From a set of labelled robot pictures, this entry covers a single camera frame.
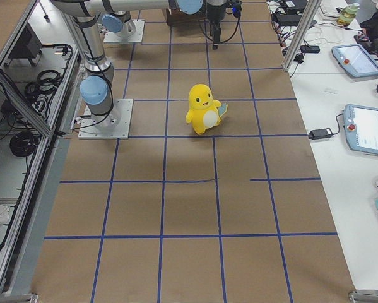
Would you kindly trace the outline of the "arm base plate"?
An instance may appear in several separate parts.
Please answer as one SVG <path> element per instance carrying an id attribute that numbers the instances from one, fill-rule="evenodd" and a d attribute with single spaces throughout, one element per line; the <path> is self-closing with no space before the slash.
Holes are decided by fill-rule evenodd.
<path id="1" fill-rule="evenodd" d="M 112 112 L 105 116 L 105 119 L 91 116 L 88 106 L 85 107 L 84 115 L 89 115 L 83 119 L 81 128 L 78 129 L 78 138 L 81 140 L 126 140 L 129 137 L 131 116 L 133 111 L 133 99 L 115 98 Z"/>
<path id="2" fill-rule="evenodd" d="M 105 44 L 134 44 L 141 43 L 145 21 L 143 19 L 130 19 L 127 22 L 116 20 L 110 15 L 102 21 L 106 29 Z"/>

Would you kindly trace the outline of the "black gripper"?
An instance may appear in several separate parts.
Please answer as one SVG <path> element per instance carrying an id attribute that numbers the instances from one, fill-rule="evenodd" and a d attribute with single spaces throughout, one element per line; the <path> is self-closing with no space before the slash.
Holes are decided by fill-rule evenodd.
<path id="1" fill-rule="evenodd" d="M 224 19 L 227 7 L 226 0 L 207 0 L 206 18 L 210 24 L 210 34 L 213 42 L 221 42 L 221 21 Z M 218 44 L 213 43 L 212 49 L 217 50 Z"/>

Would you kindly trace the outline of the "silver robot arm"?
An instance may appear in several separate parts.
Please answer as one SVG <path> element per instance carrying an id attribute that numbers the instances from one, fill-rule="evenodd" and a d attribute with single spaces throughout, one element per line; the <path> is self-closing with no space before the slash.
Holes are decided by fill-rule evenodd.
<path id="1" fill-rule="evenodd" d="M 179 9 L 192 15 L 198 12 L 202 1 L 53 1 L 52 4 L 70 21 L 68 28 L 85 58 L 87 78 L 81 82 L 80 94 L 87 104 L 94 125 L 104 128 L 117 121 L 112 94 L 113 64 L 107 59 L 98 28 L 99 13 L 114 17 L 114 24 L 106 29 L 120 32 L 123 22 L 121 12 L 150 9 Z"/>
<path id="2" fill-rule="evenodd" d="M 235 14 L 241 11 L 240 8 L 235 8 L 233 1 L 176 1 L 175 6 L 186 15 L 205 14 L 210 32 L 204 36 L 212 42 L 214 49 L 223 43 L 221 21 L 225 17 L 226 9 L 232 8 Z M 106 44 L 135 44 L 143 39 L 145 21 L 133 19 L 129 10 L 103 14 L 101 24 L 106 31 L 104 38 Z"/>

